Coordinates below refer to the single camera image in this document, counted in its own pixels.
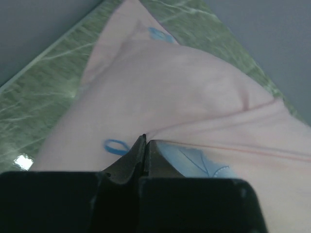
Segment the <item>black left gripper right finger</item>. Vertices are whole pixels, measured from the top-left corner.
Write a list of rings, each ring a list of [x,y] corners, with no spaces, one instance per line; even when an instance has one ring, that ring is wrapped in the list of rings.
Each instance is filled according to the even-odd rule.
[[[142,233],[265,233],[252,186],[235,178],[188,178],[147,144],[145,175],[139,180]]]

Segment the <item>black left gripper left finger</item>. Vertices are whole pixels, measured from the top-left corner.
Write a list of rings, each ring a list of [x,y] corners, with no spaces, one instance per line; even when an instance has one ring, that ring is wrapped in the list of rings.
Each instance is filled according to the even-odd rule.
[[[134,232],[145,152],[146,137],[142,135],[103,171],[2,173],[1,232]]]

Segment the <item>pink printed pillowcase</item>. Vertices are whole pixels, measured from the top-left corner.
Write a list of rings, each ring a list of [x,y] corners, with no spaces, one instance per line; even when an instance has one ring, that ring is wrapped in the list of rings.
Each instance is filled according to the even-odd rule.
[[[239,69],[177,44],[138,0],[126,0],[31,170],[100,171],[142,134],[185,176],[249,182],[269,232],[310,232],[310,127]]]

